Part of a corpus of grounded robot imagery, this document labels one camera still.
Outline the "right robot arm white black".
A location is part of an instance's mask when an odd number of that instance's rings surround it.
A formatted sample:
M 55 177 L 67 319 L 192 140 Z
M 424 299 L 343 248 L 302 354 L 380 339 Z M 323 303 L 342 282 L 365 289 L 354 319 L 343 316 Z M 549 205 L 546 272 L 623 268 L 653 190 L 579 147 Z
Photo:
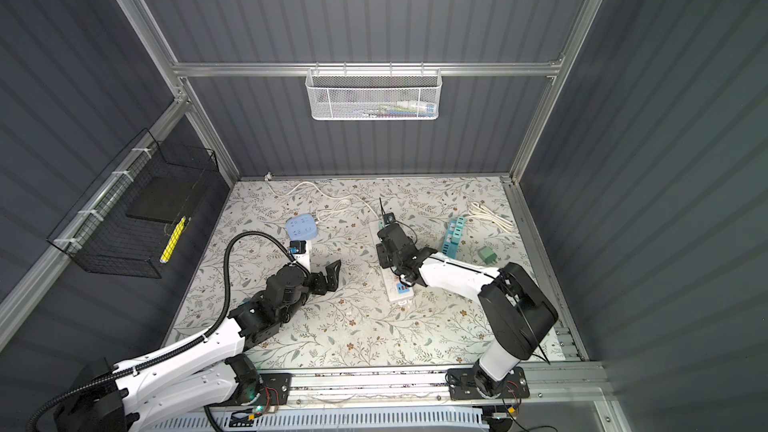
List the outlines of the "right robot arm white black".
M 516 263 L 494 269 L 419 248 L 398 222 L 385 225 L 377 237 L 379 265 L 401 284 L 443 289 L 480 305 L 493 341 L 475 362 L 470 385 L 483 397 L 501 395 L 510 373 L 534 354 L 559 320 L 537 283 Z

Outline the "white multicolour power strip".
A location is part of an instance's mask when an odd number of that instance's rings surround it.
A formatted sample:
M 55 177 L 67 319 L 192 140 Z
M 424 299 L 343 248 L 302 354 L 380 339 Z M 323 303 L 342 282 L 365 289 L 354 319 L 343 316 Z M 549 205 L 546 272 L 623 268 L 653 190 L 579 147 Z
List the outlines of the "white multicolour power strip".
M 368 226 L 373 248 L 375 249 L 380 244 L 378 232 L 384 226 L 384 223 L 381 219 L 379 219 L 376 222 L 369 223 Z M 381 277 L 388 300 L 391 303 L 398 303 L 403 305 L 407 300 L 410 300 L 414 297 L 414 291 L 411 288 L 404 286 L 400 282 L 398 276 L 396 276 L 389 268 L 382 268 L 380 266 L 378 252 L 376 249 L 373 252 L 373 261 L 375 271 Z

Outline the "teal usb power strip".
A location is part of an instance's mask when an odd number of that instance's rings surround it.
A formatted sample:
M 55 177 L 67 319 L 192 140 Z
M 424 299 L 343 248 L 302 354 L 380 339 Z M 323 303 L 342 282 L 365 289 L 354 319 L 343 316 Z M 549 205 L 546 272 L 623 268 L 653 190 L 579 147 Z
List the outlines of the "teal usb power strip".
M 458 247 L 461 243 L 466 218 L 463 216 L 452 219 L 446 229 L 441 252 L 450 258 L 457 256 Z

